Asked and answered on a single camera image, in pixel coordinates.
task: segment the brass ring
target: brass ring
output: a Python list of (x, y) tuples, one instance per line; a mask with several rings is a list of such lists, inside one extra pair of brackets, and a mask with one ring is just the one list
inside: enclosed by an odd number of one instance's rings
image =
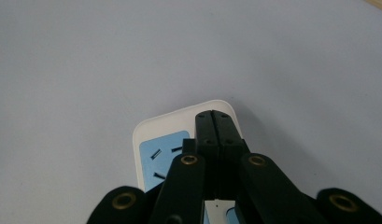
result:
[(330, 202), (346, 212), (357, 212), (359, 210), (359, 207), (353, 201), (342, 194), (330, 195)]
[(192, 164), (195, 164), (197, 162), (197, 157), (195, 157), (195, 156), (183, 156), (181, 158), (181, 161), (185, 165), (192, 165)]
[(252, 156), (248, 158), (248, 161), (251, 164), (257, 165), (257, 166), (265, 166), (266, 165), (266, 160), (260, 156)]
[(118, 210), (123, 210), (133, 206), (135, 201), (136, 201), (135, 194), (133, 194), (132, 192), (125, 192), (116, 196), (114, 200), (112, 200), (112, 206)]

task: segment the gray surface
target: gray surface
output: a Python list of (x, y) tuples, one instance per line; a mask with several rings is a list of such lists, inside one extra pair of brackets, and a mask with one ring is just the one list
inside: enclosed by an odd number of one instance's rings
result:
[(137, 123), (232, 104), (294, 183), (382, 213), (382, 11), (363, 1), (0, 0), (0, 223), (85, 223)]

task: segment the white tabletop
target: white tabletop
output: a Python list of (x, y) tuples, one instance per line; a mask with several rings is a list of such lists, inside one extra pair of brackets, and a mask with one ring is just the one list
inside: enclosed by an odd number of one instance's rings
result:
[(85, 223), (132, 133), (229, 102), (300, 190), (382, 214), (382, 11), (353, 0), (0, 0), (0, 223)]

